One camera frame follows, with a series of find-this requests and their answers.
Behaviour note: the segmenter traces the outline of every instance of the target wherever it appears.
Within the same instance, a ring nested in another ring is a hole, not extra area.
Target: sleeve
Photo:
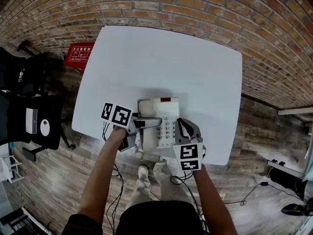
[[[102,227],[91,217],[75,214],[69,217],[62,235],[102,235]]]

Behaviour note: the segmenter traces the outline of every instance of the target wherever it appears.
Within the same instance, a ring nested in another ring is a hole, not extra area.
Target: shoe
[[[138,169],[139,179],[148,178],[148,168],[145,165],[141,165]]]

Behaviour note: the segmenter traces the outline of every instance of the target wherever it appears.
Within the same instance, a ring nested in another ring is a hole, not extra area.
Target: white telephone
[[[139,116],[160,118],[159,126],[142,129],[142,150],[170,148],[175,144],[175,121],[179,118],[179,99],[176,97],[156,98],[138,102]]]

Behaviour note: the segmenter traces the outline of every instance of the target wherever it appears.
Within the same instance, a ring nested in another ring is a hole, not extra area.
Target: black chair
[[[27,97],[44,95],[45,84],[49,83],[46,79],[55,65],[62,65],[62,60],[50,59],[48,53],[26,59],[0,47],[0,90]]]
[[[36,154],[45,149],[57,150],[59,148],[60,137],[70,149],[76,146],[69,144],[61,126],[62,122],[72,121],[71,118],[61,119],[63,99],[56,95],[37,96],[33,98],[9,95],[0,91],[0,119],[1,133],[0,144],[8,142],[22,141],[30,143],[33,141],[41,147],[28,150],[23,148],[24,156],[36,161]],[[37,133],[30,134],[25,130],[26,108],[37,109]],[[42,121],[49,123],[50,131],[47,136],[41,133]]]

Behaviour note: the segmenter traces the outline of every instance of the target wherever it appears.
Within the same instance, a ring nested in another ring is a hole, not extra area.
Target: tabletop
[[[178,97],[180,116],[200,128],[207,149],[203,163],[225,165],[241,84],[242,55],[233,49],[172,31],[105,26],[81,81],[72,128],[102,139],[105,102],[137,112],[139,99]],[[161,155],[175,157],[172,149]]]

